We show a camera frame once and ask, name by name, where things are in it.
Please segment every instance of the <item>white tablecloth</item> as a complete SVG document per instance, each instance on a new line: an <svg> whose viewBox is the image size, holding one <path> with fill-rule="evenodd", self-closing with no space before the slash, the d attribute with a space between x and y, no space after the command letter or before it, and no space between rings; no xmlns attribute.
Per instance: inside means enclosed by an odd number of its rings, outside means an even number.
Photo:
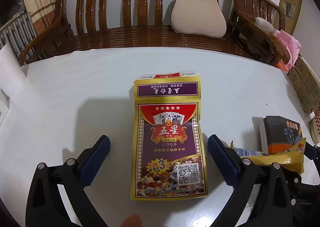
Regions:
<svg viewBox="0 0 320 227"><path fill-rule="evenodd" d="M209 196L184 201L130 200L133 81L142 74L197 70L201 75L200 125L236 147L260 150L259 123L280 115L308 132L310 116L281 70L246 58L186 48L89 50L23 67L27 81L10 100L0 127L0 197L21 226L30 183L39 162L61 165L91 147L102 134L111 151L90 187L90 201L109 226L138 213L145 226L208 226L233 189L225 184L207 153ZM313 162L305 159L303 182L319 184ZM60 188L66 209L77 219ZM239 222L249 216L248 203Z"/></svg>

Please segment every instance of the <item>wooden bench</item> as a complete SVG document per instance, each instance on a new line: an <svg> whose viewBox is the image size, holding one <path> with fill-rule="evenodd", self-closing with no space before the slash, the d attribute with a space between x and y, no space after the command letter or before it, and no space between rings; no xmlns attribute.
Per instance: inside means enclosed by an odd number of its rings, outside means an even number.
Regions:
<svg viewBox="0 0 320 227"><path fill-rule="evenodd" d="M96 0L76 0L75 23L77 35L71 29L66 13L66 0L56 0L55 16L52 24L42 34L35 38L21 53L19 61L23 65L37 60L44 52L47 58L64 55L73 51L112 47L142 47L142 46L170 46L190 47L225 52L254 58L265 63L275 65L277 61L284 60L287 63L289 53L275 37L255 24L250 8L257 5L249 0L233 0L233 11L227 23L227 33L221 39L204 36L179 35L170 25L163 25L163 0L137 0L137 26L132 25L131 0L122 0L123 26L108 28L107 24L107 0L99 0L98 19L99 27L95 24ZM154 17L148 16L148 5L154 4ZM269 0L260 0L259 6L267 8L267 12L260 11L260 15L267 14L267 20L271 20L271 8L281 11ZM87 32L84 30L83 15ZM280 16L284 27L284 18ZM244 35L259 49L258 54L252 54L248 50ZM29 51L34 54L26 60Z"/></svg>

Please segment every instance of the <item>playing card package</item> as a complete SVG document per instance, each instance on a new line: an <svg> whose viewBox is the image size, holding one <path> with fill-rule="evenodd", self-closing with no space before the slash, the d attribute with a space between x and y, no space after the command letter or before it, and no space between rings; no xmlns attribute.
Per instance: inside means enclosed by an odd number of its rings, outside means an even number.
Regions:
<svg viewBox="0 0 320 227"><path fill-rule="evenodd" d="M208 195L200 96L200 76L193 71L134 82L133 200Z"/></svg>

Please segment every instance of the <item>red label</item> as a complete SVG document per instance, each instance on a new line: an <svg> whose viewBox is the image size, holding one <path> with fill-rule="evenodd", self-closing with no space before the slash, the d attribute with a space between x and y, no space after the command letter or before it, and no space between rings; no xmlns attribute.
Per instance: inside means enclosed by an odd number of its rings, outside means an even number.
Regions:
<svg viewBox="0 0 320 227"><path fill-rule="evenodd" d="M186 127L183 127L181 124L172 124L170 120L165 124L156 125L156 127L152 127L151 130L151 140L155 144L158 144L159 142L164 142L169 145L169 142L177 141L183 144L187 139Z"/></svg>
<svg viewBox="0 0 320 227"><path fill-rule="evenodd" d="M168 77L180 77L180 73L155 76L155 78L168 78Z"/></svg>

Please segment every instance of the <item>pink plastic bag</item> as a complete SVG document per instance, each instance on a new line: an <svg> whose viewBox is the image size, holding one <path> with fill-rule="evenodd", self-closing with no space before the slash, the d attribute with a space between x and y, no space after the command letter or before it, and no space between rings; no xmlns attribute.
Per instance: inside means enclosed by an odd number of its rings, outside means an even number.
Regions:
<svg viewBox="0 0 320 227"><path fill-rule="evenodd" d="M282 59L276 64L276 67L280 68L283 71L288 72L291 67L294 65L298 58L298 54L301 48L301 44L298 40L296 40L293 36L288 34L287 32L281 30L276 30L273 32L276 38L284 45L284 47L288 50L290 54L290 60L287 64L285 64Z"/></svg>

